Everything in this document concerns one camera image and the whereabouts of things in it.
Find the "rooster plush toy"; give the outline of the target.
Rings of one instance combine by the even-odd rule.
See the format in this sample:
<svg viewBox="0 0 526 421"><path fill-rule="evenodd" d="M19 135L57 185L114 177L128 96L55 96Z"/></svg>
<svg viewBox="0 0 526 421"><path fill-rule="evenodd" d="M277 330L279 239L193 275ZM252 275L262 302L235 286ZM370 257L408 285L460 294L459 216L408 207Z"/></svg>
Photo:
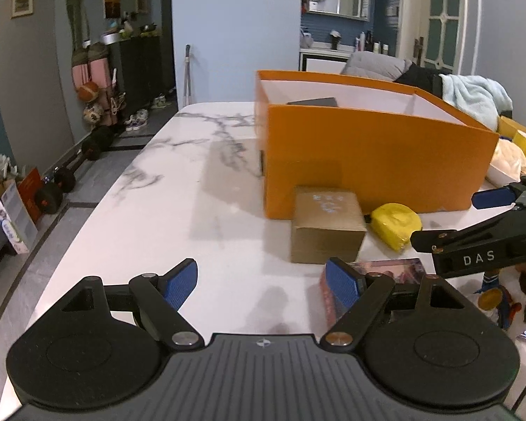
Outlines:
<svg viewBox="0 0 526 421"><path fill-rule="evenodd" d="M526 331L526 262L484 272L474 304L511 339Z"/></svg>

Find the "small gold cardboard box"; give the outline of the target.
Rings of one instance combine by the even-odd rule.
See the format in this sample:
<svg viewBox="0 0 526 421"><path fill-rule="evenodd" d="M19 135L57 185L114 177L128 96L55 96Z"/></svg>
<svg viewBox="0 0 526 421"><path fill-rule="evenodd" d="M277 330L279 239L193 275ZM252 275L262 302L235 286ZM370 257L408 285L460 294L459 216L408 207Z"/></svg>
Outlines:
<svg viewBox="0 0 526 421"><path fill-rule="evenodd" d="M348 190L298 186L291 218L291 262L324 264L337 256L357 260L367 226L356 195Z"/></svg>

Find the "yellow tape measure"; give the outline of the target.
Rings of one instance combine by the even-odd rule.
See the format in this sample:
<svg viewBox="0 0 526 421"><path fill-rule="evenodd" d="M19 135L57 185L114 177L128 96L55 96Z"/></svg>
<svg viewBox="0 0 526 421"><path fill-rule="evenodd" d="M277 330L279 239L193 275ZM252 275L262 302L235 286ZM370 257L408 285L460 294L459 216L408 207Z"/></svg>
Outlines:
<svg viewBox="0 0 526 421"><path fill-rule="evenodd" d="M390 202L371 212L370 227L391 250L401 252L410 243L412 234L423 229L423 224L409 207Z"/></svg>

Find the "white bowl of buns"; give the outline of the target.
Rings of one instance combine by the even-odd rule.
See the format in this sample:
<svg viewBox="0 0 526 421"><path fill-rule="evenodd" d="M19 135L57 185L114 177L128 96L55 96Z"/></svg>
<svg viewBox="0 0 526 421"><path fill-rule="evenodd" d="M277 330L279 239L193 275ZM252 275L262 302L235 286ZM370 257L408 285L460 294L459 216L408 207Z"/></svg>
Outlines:
<svg viewBox="0 0 526 421"><path fill-rule="evenodd" d="M526 175L526 155L515 143L499 139L486 173L493 185L502 187Z"/></svg>

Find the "light blue fluffy towel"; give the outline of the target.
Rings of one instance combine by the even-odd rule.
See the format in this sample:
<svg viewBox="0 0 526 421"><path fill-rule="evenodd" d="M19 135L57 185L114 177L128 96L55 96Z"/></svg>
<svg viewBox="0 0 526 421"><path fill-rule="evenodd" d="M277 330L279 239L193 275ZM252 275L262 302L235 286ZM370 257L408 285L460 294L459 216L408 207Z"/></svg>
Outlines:
<svg viewBox="0 0 526 421"><path fill-rule="evenodd" d="M513 102L497 81L479 75L441 74L442 99L496 132L499 117L511 114Z"/></svg>

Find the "large orange cardboard box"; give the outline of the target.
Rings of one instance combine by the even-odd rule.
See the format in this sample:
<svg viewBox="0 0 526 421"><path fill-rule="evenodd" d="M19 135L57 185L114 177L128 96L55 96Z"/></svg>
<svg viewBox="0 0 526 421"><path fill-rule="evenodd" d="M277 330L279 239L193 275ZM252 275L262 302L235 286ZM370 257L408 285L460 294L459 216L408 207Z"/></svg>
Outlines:
<svg viewBox="0 0 526 421"><path fill-rule="evenodd" d="M334 97L338 107L289 106ZM496 132L417 87L341 74L258 71L255 135L268 218L294 214L298 186L355 193L363 212L469 209Z"/></svg>

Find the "black jacket on chair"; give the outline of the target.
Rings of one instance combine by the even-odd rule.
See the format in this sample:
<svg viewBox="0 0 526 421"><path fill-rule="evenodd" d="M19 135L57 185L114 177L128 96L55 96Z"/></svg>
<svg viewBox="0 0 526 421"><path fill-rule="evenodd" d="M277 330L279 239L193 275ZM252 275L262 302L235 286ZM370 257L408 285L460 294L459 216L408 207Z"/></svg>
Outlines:
<svg viewBox="0 0 526 421"><path fill-rule="evenodd" d="M443 96L443 81L438 69L419 67L412 63L395 83L417 87L439 98Z"/></svg>

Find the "black dumbbell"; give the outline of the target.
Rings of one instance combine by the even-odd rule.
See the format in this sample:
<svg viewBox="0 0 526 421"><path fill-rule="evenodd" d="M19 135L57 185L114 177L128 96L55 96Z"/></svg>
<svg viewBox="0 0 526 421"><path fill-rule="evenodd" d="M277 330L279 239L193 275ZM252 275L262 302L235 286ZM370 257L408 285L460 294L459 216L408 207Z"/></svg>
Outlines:
<svg viewBox="0 0 526 421"><path fill-rule="evenodd" d="M43 214L55 214L65 194L70 193L76 185L76 177L71 169L60 167L54 172L52 181L47 181L40 187L34 201Z"/></svg>

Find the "grey padded jacket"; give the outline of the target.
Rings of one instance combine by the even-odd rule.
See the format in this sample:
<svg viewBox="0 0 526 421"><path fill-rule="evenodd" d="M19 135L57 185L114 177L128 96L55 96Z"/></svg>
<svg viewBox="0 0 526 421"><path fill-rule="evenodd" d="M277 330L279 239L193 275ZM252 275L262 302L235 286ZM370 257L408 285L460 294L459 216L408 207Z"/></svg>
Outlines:
<svg viewBox="0 0 526 421"><path fill-rule="evenodd" d="M354 52L342 75L394 82L410 69L412 61L370 51Z"/></svg>

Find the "dark flat box inside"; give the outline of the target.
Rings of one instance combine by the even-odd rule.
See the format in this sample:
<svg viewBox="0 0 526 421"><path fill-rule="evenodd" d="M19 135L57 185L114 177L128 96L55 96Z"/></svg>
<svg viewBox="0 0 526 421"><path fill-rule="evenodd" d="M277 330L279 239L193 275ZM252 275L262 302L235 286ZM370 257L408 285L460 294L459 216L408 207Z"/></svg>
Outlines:
<svg viewBox="0 0 526 421"><path fill-rule="evenodd" d="M314 98L288 102L289 106L304 107L338 107L337 100L334 97Z"/></svg>

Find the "green panelled door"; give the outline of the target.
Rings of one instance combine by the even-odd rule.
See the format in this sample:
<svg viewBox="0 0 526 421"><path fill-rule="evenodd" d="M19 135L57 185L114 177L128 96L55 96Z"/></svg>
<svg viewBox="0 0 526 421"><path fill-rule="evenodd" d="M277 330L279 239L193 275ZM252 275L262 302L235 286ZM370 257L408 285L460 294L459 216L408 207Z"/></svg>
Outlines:
<svg viewBox="0 0 526 421"><path fill-rule="evenodd" d="M422 0L422 65L453 73L461 24L462 0Z"/></svg>

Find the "basketball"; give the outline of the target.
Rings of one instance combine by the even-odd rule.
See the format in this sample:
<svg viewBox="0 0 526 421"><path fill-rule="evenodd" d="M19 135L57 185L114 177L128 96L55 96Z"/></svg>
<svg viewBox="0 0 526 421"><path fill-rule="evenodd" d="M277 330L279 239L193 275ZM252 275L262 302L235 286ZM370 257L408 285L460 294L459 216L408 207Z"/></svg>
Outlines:
<svg viewBox="0 0 526 421"><path fill-rule="evenodd" d="M83 103L93 103L93 101L96 101L96 99L99 96L99 94L100 94L100 88L93 81L89 81L89 82L81 85L77 89L77 97Z"/></svg>

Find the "black shoe cabinet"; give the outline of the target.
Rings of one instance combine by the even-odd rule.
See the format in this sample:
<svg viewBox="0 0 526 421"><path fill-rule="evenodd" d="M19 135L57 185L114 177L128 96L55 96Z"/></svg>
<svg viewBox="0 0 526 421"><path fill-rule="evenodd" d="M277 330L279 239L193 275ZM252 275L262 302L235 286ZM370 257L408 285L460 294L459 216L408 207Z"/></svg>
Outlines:
<svg viewBox="0 0 526 421"><path fill-rule="evenodd" d="M116 69L117 90L125 94L130 114L149 107L172 85L164 75L160 36L136 36L108 46L109 62Z"/></svg>

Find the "framed picture left wall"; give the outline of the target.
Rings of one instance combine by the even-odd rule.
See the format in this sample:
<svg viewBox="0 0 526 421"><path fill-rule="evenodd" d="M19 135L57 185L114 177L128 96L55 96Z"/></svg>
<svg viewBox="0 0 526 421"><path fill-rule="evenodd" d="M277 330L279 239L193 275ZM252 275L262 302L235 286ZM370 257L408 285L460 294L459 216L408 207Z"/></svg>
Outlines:
<svg viewBox="0 0 526 421"><path fill-rule="evenodd" d="M11 18L31 16L34 13L34 0L11 0Z"/></svg>

